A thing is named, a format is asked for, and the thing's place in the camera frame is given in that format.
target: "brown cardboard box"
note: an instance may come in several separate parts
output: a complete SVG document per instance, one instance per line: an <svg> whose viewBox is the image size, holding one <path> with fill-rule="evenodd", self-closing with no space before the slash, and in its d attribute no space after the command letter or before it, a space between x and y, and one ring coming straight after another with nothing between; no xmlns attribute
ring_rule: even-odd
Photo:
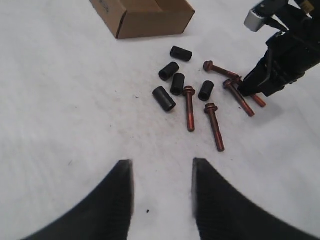
<svg viewBox="0 0 320 240"><path fill-rule="evenodd" d="M182 34L195 14L187 0L90 0L116 39Z"/></svg>

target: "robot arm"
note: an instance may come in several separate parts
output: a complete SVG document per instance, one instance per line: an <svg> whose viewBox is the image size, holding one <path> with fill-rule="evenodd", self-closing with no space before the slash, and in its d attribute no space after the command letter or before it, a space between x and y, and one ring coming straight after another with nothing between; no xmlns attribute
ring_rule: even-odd
<svg viewBox="0 0 320 240"><path fill-rule="evenodd" d="M281 91L320 63L320 1L263 0L248 14L244 24L253 32L264 25L280 30L266 45L268 50L238 90L244 96ZM277 16L284 24L273 19Z"/></svg>

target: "white table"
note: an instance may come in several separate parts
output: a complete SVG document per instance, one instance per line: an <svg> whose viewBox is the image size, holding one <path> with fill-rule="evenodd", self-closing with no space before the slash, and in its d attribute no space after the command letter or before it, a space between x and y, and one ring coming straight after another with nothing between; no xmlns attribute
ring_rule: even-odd
<svg viewBox="0 0 320 240"><path fill-rule="evenodd" d="M266 99L249 118L206 60L245 76L264 55L268 27L243 25L255 0L190 0L185 34L115 40L89 0L0 2L0 239L30 235L73 208L118 160L132 159L129 240L200 239L191 208L194 157L207 158L269 213L320 237L320 67ZM204 103L166 114L152 97L173 45L197 90L212 80L226 151L218 153Z"/></svg>

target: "rubber bushing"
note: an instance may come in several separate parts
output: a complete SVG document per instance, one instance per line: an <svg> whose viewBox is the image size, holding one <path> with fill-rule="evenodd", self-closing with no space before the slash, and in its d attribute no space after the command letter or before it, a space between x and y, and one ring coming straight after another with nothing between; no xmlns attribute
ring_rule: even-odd
<svg viewBox="0 0 320 240"><path fill-rule="evenodd" d="M175 101L170 97L163 86L157 87L152 94L165 112L169 112L176 106Z"/></svg>
<svg viewBox="0 0 320 240"><path fill-rule="evenodd" d="M168 81L178 71L179 71L179 65L173 61L159 72L159 77L163 81Z"/></svg>
<svg viewBox="0 0 320 240"><path fill-rule="evenodd" d="M205 81L201 87L198 98L203 102L208 101L210 99L214 86L215 85L212 81Z"/></svg>
<svg viewBox="0 0 320 240"><path fill-rule="evenodd" d="M185 75L182 73L177 73L173 76L173 81L171 85L171 94L175 96L180 96L184 90L185 85Z"/></svg>
<svg viewBox="0 0 320 240"><path fill-rule="evenodd" d="M170 56L174 59L189 62L192 58L192 52L177 46L173 46L170 52Z"/></svg>

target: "bolt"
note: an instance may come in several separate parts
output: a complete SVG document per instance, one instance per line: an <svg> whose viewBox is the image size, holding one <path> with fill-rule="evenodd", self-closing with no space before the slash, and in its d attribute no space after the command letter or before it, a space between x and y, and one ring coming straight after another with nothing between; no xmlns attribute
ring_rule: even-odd
<svg viewBox="0 0 320 240"><path fill-rule="evenodd" d="M234 98L237 100L237 102L249 117L253 117L255 115L255 112L250 108L244 97L240 94L240 92L238 92L233 83L234 81L232 79L228 79L223 83L223 88L230 91L230 93L234 96Z"/></svg>
<svg viewBox="0 0 320 240"><path fill-rule="evenodd" d="M183 96L185 96L186 103L186 125L189 132L195 131L195 117L194 117L194 104L193 104L193 95L196 94L196 91L192 86L186 86L183 89Z"/></svg>
<svg viewBox="0 0 320 240"><path fill-rule="evenodd" d="M237 77L234 79L234 82L238 85L241 85L243 83L243 81L241 80L241 77ZM265 103L265 101L263 101L258 95L254 94L250 96L253 101L255 101L256 104L258 104L261 108L264 108L265 106L267 106L267 104Z"/></svg>
<svg viewBox="0 0 320 240"><path fill-rule="evenodd" d="M214 103L208 103L205 105L204 113L208 114L212 131L213 131L213 136L215 139L215 144L216 148L219 152L223 152L225 150L225 145L224 141L222 140L217 116L216 116L216 111L218 110L218 107Z"/></svg>
<svg viewBox="0 0 320 240"><path fill-rule="evenodd" d="M214 71L218 74L221 74L221 75L224 75L226 76L227 78L229 79L236 79L236 78L239 78L239 75L232 72L232 71L228 71L228 70L225 70L221 67L218 67L218 66L215 66L214 65L214 62L213 61L206 61L204 64L203 64L203 69L206 71L206 72L210 72L210 71Z"/></svg>

